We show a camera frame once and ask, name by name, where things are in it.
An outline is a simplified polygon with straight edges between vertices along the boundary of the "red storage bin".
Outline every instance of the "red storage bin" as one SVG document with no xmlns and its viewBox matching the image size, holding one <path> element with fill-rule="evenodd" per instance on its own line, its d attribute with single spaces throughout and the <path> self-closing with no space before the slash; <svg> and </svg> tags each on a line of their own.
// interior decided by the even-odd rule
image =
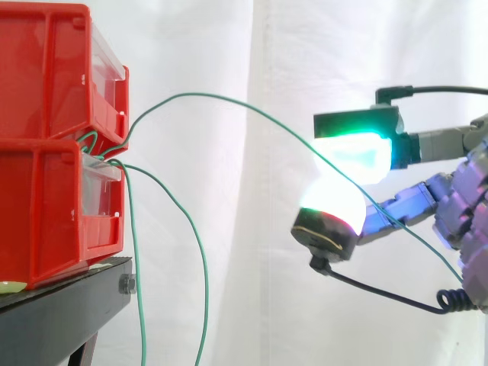
<svg viewBox="0 0 488 366">
<path fill-rule="evenodd" d="M 129 72 L 86 6 L 0 2 L 0 50 L 0 138 L 125 140 Z"/>
<path fill-rule="evenodd" d="M 121 169 L 72 140 L 0 140 L 0 171 L 0 283 L 37 287 L 122 250 Z"/>
</svg>

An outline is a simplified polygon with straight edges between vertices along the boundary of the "green cable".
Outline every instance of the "green cable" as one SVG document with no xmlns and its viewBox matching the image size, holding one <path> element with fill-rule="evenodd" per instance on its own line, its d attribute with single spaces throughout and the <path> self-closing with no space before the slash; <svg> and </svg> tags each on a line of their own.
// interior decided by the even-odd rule
<svg viewBox="0 0 488 366">
<path fill-rule="evenodd" d="M 198 242 L 198 247 L 200 248 L 200 254 L 201 254 L 201 260 L 204 263 L 204 280 L 205 280 L 205 311 L 204 311 L 204 328 L 202 329 L 201 332 L 201 339 L 200 339 L 200 347 L 198 348 L 198 354 L 197 354 L 197 359 L 195 361 L 195 366 L 198 366 L 200 364 L 200 359 L 201 355 L 204 351 L 204 346 L 205 346 L 205 339 L 207 337 L 207 326 L 208 326 L 208 303 L 209 303 L 209 281 L 208 281 L 208 267 L 207 267 L 207 256 L 205 255 L 205 250 L 204 246 L 202 244 L 202 241 L 200 239 L 200 235 L 198 235 L 197 227 L 195 226 L 193 220 L 191 219 L 190 214 L 186 211 L 186 209 L 178 202 L 178 200 L 175 198 L 175 196 L 167 189 L 167 187 L 154 175 L 151 173 L 145 171 L 142 168 L 138 168 L 137 166 L 125 165 L 126 168 L 137 170 L 138 172 L 141 172 L 148 177 L 150 177 L 153 181 L 155 181 L 164 191 L 166 194 L 172 199 L 172 201 L 175 203 L 175 205 L 180 209 L 180 211 L 186 216 L 188 219 L 188 222 L 191 225 L 191 228 L 193 229 L 193 233 L 195 234 L 195 237 L 197 238 Z"/>
<path fill-rule="evenodd" d="M 361 187 L 360 185 L 358 185 L 355 181 L 353 181 L 351 178 L 349 178 L 345 173 L 343 173 L 339 168 L 337 168 L 335 165 L 333 165 L 329 160 L 327 160 L 326 158 L 324 158 L 319 152 L 317 152 L 312 145 L 310 145 L 303 137 L 301 137 L 300 135 L 298 135 L 298 133 L 294 132 L 291 128 L 289 128 L 288 126 L 286 126 L 285 124 L 283 124 L 282 122 L 280 122 L 279 120 L 277 120 L 276 118 L 272 117 L 271 115 L 267 114 L 266 112 L 264 111 L 261 111 L 260 109 L 258 109 L 257 107 L 254 107 L 250 104 L 247 104 L 243 101 L 238 101 L 236 99 L 232 99 L 232 98 L 228 98 L 228 97 L 224 97 L 222 95 L 215 95 L 215 94 L 210 94 L 210 93 L 199 93 L 199 92 L 190 92 L 190 93 L 181 93 L 181 94 L 176 94 L 176 95 L 173 95 L 172 97 L 170 98 L 167 98 L 165 99 L 164 101 L 161 101 L 160 103 L 154 105 L 153 107 L 151 107 L 150 109 L 148 109 L 147 111 L 145 111 L 144 113 L 142 113 L 135 121 L 134 123 L 132 124 L 130 130 L 129 130 L 129 133 L 127 134 L 127 137 L 125 139 L 125 141 L 122 142 L 122 144 L 118 145 L 118 146 L 114 146 L 114 147 L 111 147 L 110 149 L 107 149 L 105 150 L 102 154 L 100 154 L 100 156 L 103 156 L 105 157 L 105 155 L 107 155 L 108 153 L 116 150 L 116 149 L 120 149 L 121 147 L 124 147 L 125 145 L 127 145 L 127 143 L 129 142 L 129 138 L 132 136 L 132 133 L 134 131 L 134 128 L 137 126 L 137 124 L 149 113 L 151 113 L 152 111 L 154 111 L 155 109 L 163 106 L 164 104 L 172 101 L 173 99 L 176 99 L 176 98 L 181 98 L 181 97 L 207 97 L 207 98 L 215 98 L 215 99 L 220 99 L 222 101 L 228 101 L 230 103 L 234 103 L 234 104 L 237 104 L 237 105 L 240 105 L 240 106 L 243 106 L 245 108 L 248 108 L 260 115 L 262 115 L 263 117 L 266 117 L 268 118 L 271 122 L 277 124 L 279 127 L 281 127 L 282 129 L 286 130 L 290 135 L 292 135 L 293 137 L 295 137 L 297 140 L 299 140 L 303 145 L 305 145 L 306 148 L 308 148 L 312 153 L 314 153 L 315 155 L 317 155 L 321 160 L 323 160 L 326 164 L 328 164 L 331 168 L 333 168 L 336 172 L 338 172 L 342 177 L 346 178 L 348 181 L 350 181 L 353 185 L 355 185 L 359 191 L 373 204 L 373 206 L 378 210 L 380 211 L 383 215 L 385 215 L 386 217 L 388 217 L 391 221 L 393 221 L 396 225 L 398 225 L 399 227 L 401 227 L 402 229 L 404 229 L 405 231 L 408 232 L 408 234 L 410 234 L 411 236 L 413 236 L 414 238 L 416 238 L 417 240 L 419 240 L 424 246 L 426 246 L 427 248 L 429 248 L 435 255 L 437 255 L 443 262 L 444 264 L 449 268 L 449 270 L 453 273 L 454 276 L 456 276 L 456 278 L 462 282 L 462 278 L 461 276 L 456 272 L 456 270 L 451 266 L 451 264 L 448 262 L 448 260 L 446 258 L 444 258 L 444 256 L 439 253 L 433 246 L 431 246 L 430 244 L 428 244 L 423 238 L 421 238 L 420 236 L 418 236 L 417 234 L 415 234 L 412 230 L 410 230 L 408 227 L 406 227 L 403 223 L 401 223 L 399 220 L 397 220 L 396 218 L 394 218 L 393 216 L 391 216 L 385 209 L 382 208 L 382 206 L 379 205 L 378 202 L 376 202 L 372 196 L 370 196 L 364 189 L 363 187 Z"/>
<path fill-rule="evenodd" d="M 97 131 L 90 131 L 88 133 L 85 133 L 83 136 L 79 137 L 76 142 L 80 143 L 82 141 L 85 141 L 88 139 L 90 136 L 93 136 L 93 140 L 91 141 L 90 147 L 87 149 L 86 146 L 82 147 L 82 151 L 87 154 L 91 154 L 93 151 L 93 148 L 95 147 L 95 144 L 97 143 L 98 140 L 98 132 Z"/>
<path fill-rule="evenodd" d="M 137 307 L 139 309 L 140 337 L 142 343 L 142 358 L 140 364 L 141 366 L 146 366 L 146 321 L 144 319 L 143 294 L 142 294 L 142 287 L 140 285 L 139 244 L 137 242 L 136 219 L 134 218 L 132 186 L 130 185 L 129 173 L 126 169 L 126 166 L 121 161 L 117 159 L 110 159 L 108 163 L 120 166 L 122 170 L 124 170 L 125 179 L 127 181 L 127 190 L 129 192 L 130 227 L 132 229 L 132 239 L 134 245 L 134 260 L 136 262 Z"/>
</svg>

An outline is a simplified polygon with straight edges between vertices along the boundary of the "led light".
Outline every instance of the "led light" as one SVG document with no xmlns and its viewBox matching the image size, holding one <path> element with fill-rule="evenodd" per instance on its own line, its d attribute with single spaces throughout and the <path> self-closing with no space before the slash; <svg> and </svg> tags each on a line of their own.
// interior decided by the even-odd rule
<svg viewBox="0 0 488 366">
<path fill-rule="evenodd" d="M 345 221 L 358 235 L 366 219 L 362 193 L 337 172 L 315 181 L 303 196 L 300 206 L 333 215 Z"/>
<path fill-rule="evenodd" d="M 360 185 L 376 184 L 391 168 L 391 140 L 376 133 L 315 139 L 313 147 L 348 177 Z M 327 175 L 330 167 L 316 157 L 319 169 Z"/>
</svg>

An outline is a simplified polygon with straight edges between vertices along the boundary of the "white curtain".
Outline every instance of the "white curtain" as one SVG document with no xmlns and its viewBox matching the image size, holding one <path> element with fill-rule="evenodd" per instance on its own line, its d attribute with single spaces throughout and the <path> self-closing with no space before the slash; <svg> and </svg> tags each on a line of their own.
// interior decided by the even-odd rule
<svg viewBox="0 0 488 366">
<path fill-rule="evenodd" d="M 94 22 L 130 68 L 130 116 L 179 92 L 247 100 L 307 139 L 313 115 L 368 108 L 387 85 L 488 85 L 488 7 L 479 0 L 90 1 Z M 467 125 L 486 98 L 399 102 L 409 132 Z M 135 130 L 125 162 L 159 176 L 195 218 L 210 268 L 202 365 L 482 365 L 478 313 L 436 316 L 324 278 L 290 235 L 313 157 L 269 121 L 223 101 L 185 98 Z M 391 198 L 458 162 L 391 172 L 367 189 Z M 188 222 L 134 172 L 148 365 L 194 364 L 204 311 Z M 446 254 L 431 230 L 415 231 Z M 127 226 L 124 254 L 132 255 Z M 394 233 L 336 271 L 435 304 L 459 283 L 421 243 Z M 140 362 L 136 299 L 101 331 L 93 365 Z"/>
</svg>

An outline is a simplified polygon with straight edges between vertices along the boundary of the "black coiled cable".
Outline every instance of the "black coiled cable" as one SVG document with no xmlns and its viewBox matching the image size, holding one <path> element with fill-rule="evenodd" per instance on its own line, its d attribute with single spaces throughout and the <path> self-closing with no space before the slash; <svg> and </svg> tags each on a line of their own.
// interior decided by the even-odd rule
<svg viewBox="0 0 488 366">
<path fill-rule="evenodd" d="M 462 288 L 438 291 L 437 302 L 446 313 L 478 309 Z"/>
<path fill-rule="evenodd" d="M 398 301 L 400 303 L 404 303 L 406 305 L 410 305 L 411 307 L 416 307 L 417 309 L 422 309 L 424 311 L 428 311 L 434 314 L 447 314 L 447 313 L 454 313 L 457 311 L 466 311 L 466 310 L 477 310 L 478 308 L 474 305 L 466 291 L 462 288 L 458 290 L 440 290 L 437 293 L 437 302 L 441 309 L 437 307 L 431 307 L 425 303 L 420 303 L 419 301 L 415 301 L 409 299 L 408 297 L 403 297 L 397 294 L 392 294 L 391 292 L 381 290 L 380 288 L 370 286 L 368 284 L 363 284 L 362 282 L 353 280 L 352 278 L 346 277 L 343 274 L 339 274 L 334 272 L 330 268 L 330 263 L 325 258 L 320 258 L 317 256 L 313 256 L 312 260 L 310 261 L 310 267 L 312 267 L 315 271 L 319 272 L 322 275 L 328 275 L 336 280 L 344 282 L 346 284 L 350 284 L 351 286 L 360 288 L 372 294 L 380 295 L 386 297 L 391 300 Z"/>
</svg>

